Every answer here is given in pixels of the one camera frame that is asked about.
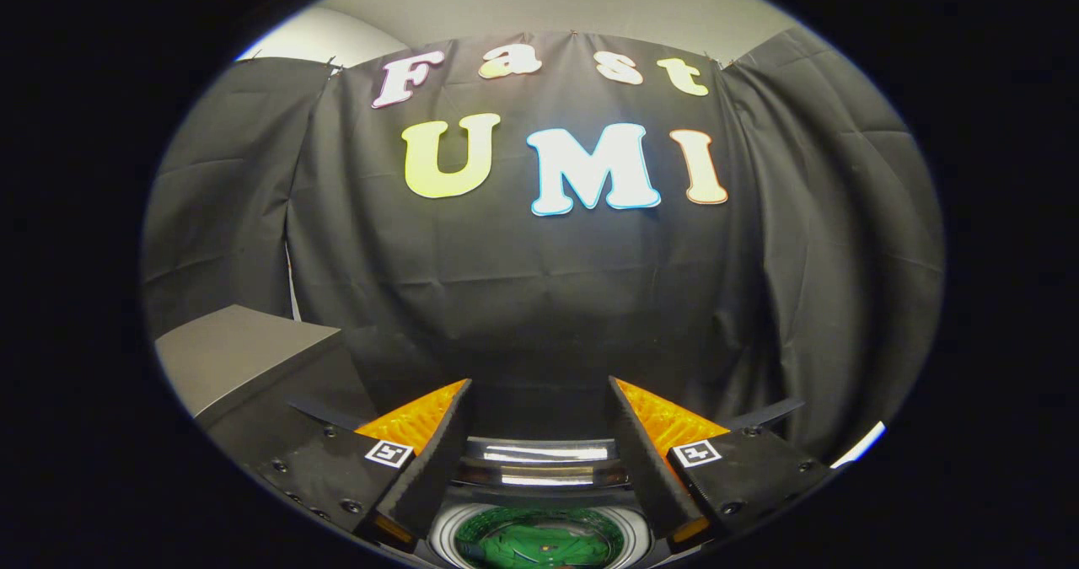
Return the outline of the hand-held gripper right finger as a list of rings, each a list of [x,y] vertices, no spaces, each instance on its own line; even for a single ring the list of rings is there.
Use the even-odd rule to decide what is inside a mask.
[[[783,399],[716,423],[609,378],[609,430],[652,534],[673,548],[721,545],[779,518],[835,470],[774,431]]]

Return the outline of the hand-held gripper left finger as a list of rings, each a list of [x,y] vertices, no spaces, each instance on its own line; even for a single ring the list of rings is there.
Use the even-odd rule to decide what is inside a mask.
[[[473,381],[410,401],[373,423],[316,428],[252,470],[273,490],[370,545],[411,553],[425,539],[473,421]]]

